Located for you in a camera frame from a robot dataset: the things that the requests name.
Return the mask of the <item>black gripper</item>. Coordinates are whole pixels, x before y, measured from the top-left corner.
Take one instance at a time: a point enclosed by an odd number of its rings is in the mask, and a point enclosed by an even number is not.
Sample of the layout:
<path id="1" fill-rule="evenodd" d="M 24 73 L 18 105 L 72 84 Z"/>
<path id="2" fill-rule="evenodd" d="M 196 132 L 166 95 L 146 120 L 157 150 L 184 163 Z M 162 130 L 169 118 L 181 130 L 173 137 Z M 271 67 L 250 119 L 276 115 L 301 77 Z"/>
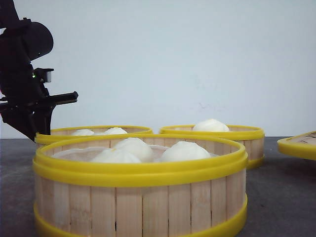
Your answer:
<path id="1" fill-rule="evenodd" d="M 0 111 L 2 120 L 18 130 L 30 140 L 35 140 L 36 133 L 51 134 L 51 117 L 55 106 L 75 103 L 77 92 L 50 95 L 41 83 L 33 78 L 34 68 L 29 64 L 25 69 L 17 71 L 1 71 Z M 18 109 L 29 109 L 34 115 Z"/>

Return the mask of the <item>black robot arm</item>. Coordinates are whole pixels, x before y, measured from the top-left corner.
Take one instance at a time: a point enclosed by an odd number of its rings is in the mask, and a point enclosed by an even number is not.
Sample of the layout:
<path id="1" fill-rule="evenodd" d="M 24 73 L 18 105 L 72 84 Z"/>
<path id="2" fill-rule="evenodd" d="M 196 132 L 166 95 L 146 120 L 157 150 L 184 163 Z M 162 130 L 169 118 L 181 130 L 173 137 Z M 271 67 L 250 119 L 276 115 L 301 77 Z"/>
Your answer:
<path id="1" fill-rule="evenodd" d="M 31 62 L 53 49 L 49 29 L 31 19 L 19 19 L 14 2 L 0 2 L 0 114 L 3 122 L 29 139 L 38 133 L 49 135 L 51 117 L 57 105 L 74 103 L 78 93 L 50 95 L 53 68 L 34 69 Z"/>

